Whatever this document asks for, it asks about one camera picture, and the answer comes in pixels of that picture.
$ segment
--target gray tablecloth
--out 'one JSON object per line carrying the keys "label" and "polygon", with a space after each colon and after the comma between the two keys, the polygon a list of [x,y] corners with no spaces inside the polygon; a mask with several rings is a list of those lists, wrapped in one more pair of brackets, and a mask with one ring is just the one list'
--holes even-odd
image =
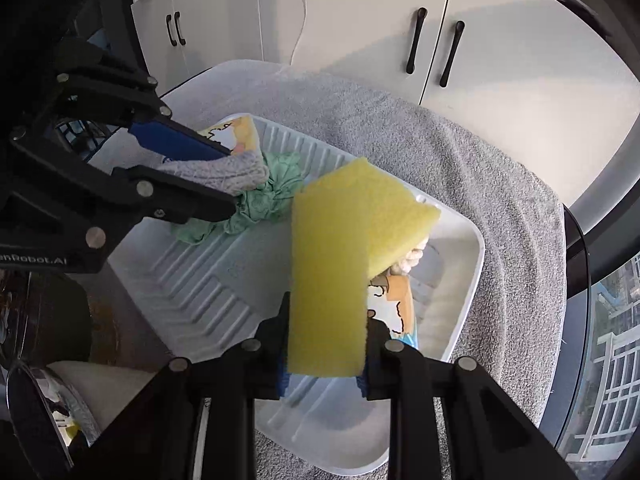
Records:
{"label": "gray tablecloth", "polygon": [[[443,117],[326,74],[257,61],[219,65],[166,95],[194,129],[248,112],[324,140],[472,219],[484,269],[454,358],[474,356],[535,423],[560,345],[566,280],[562,204],[521,164]],[[324,479],[257,434],[258,478]],[[386,478],[386,466],[367,475]]]}

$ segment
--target cabinet door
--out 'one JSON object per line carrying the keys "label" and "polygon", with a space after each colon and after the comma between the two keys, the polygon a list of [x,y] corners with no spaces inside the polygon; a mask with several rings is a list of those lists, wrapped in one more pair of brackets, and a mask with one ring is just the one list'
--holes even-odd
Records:
{"label": "cabinet door", "polygon": [[258,0],[174,0],[191,76],[231,59],[262,60]]}
{"label": "cabinet door", "polygon": [[[429,73],[446,0],[306,0],[305,25],[292,64],[323,70],[418,104]],[[427,9],[406,71],[418,9]]]}
{"label": "cabinet door", "polygon": [[138,0],[132,4],[131,12],[146,67],[158,80],[156,91],[162,95],[189,78],[177,42],[172,0]]}
{"label": "cabinet door", "polygon": [[[456,22],[465,23],[445,88]],[[640,112],[640,85],[555,0],[449,0],[423,106],[521,162],[571,205]]]}

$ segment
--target sponge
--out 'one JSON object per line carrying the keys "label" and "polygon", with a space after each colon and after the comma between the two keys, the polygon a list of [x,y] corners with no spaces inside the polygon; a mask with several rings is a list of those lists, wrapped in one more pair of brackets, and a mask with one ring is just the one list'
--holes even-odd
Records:
{"label": "sponge", "polygon": [[367,225],[367,277],[384,272],[423,241],[440,218],[440,210],[416,201],[398,179],[357,158],[310,183],[305,194],[324,194],[353,186],[364,202]]}
{"label": "sponge", "polygon": [[357,159],[293,200],[287,370],[353,377],[364,368],[369,280],[424,240],[440,217]]}
{"label": "sponge", "polygon": [[292,212],[287,371],[353,377],[367,338],[367,210],[354,186],[299,192]]}

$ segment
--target black cabinet handle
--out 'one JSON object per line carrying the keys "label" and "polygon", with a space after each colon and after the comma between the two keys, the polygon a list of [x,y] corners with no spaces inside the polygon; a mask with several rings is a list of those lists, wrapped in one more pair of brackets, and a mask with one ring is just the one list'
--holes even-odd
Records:
{"label": "black cabinet handle", "polygon": [[414,73],[415,70],[415,53],[418,50],[418,40],[420,40],[420,32],[422,31],[422,24],[424,23],[426,15],[427,9],[420,7],[420,9],[418,9],[418,17],[415,20],[414,43],[411,46],[409,61],[406,62],[406,72],[408,74]]}
{"label": "black cabinet handle", "polygon": [[169,35],[169,41],[171,41],[171,44],[173,46],[176,46],[178,44],[177,41],[174,40],[174,37],[171,35],[171,28],[169,27],[169,22],[171,21],[171,15],[168,14],[166,16],[166,33]]}
{"label": "black cabinet handle", "polygon": [[465,22],[457,22],[456,23],[456,31],[453,35],[453,43],[451,43],[451,51],[449,52],[449,59],[447,59],[447,64],[444,67],[444,72],[442,73],[442,77],[440,78],[440,86],[443,88],[447,86],[449,82],[449,74],[451,73],[451,65],[453,65],[453,57],[456,55],[456,50],[458,49],[458,43],[460,43],[460,38],[462,37],[462,32],[465,30]]}
{"label": "black cabinet handle", "polygon": [[184,41],[184,38],[180,35],[180,24],[178,23],[179,18],[180,18],[180,11],[177,10],[176,12],[174,12],[175,31],[178,33],[178,41],[180,41],[180,44],[185,45],[187,44],[187,42]]}

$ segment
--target crumpled green fabric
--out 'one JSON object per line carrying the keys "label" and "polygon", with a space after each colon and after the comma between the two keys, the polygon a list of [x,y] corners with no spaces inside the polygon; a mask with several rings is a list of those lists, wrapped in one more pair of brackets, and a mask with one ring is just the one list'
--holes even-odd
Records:
{"label": "crumpled green fabric", "polygon": [[191,218],[186,224],[174,225],[178,240],[188,244],[202,243],[217,226],[227,234],[238,234],[260,220],[276,221],[289,212],[293,195],[303,186],[299,153],[263,153],[269,168],[269,179],[256,189],[238,196],[235,214],[223,222],[206,222]]}

